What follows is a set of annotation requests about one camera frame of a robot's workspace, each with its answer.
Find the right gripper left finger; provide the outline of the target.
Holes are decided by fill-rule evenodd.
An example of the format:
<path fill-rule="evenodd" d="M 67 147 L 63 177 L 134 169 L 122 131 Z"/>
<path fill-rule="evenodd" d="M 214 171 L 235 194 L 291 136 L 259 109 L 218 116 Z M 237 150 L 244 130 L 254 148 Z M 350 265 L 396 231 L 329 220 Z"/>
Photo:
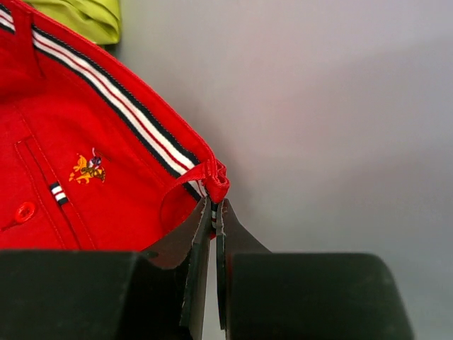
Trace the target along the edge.
<path fill-rule="evenodd" d="M 141 252 L 3 250 L 2 339 L 200 339 L 211 203 Z"/>

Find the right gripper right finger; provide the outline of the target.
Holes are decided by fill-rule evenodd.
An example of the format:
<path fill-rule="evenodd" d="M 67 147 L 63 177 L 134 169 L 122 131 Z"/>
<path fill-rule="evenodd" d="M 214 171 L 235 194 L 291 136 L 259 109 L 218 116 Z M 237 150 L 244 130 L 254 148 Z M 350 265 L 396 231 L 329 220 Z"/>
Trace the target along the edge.
<path fill-rule="evenodd" d="M 392 272 L 360 252 L 277 253 L 217 208 L 217 299 L 228 339 L 412 339 Z"/>

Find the red trousers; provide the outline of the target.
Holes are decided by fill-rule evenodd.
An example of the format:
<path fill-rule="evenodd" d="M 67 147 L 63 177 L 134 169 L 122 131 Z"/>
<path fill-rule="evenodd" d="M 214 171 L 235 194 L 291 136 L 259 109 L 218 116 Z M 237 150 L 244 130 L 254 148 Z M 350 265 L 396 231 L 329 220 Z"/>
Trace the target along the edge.
<path fill-rule="evenodd" d="M 1 248 L 141 251 L 225 166 L 113 56 L 22 1 L 1 2 Z"/>

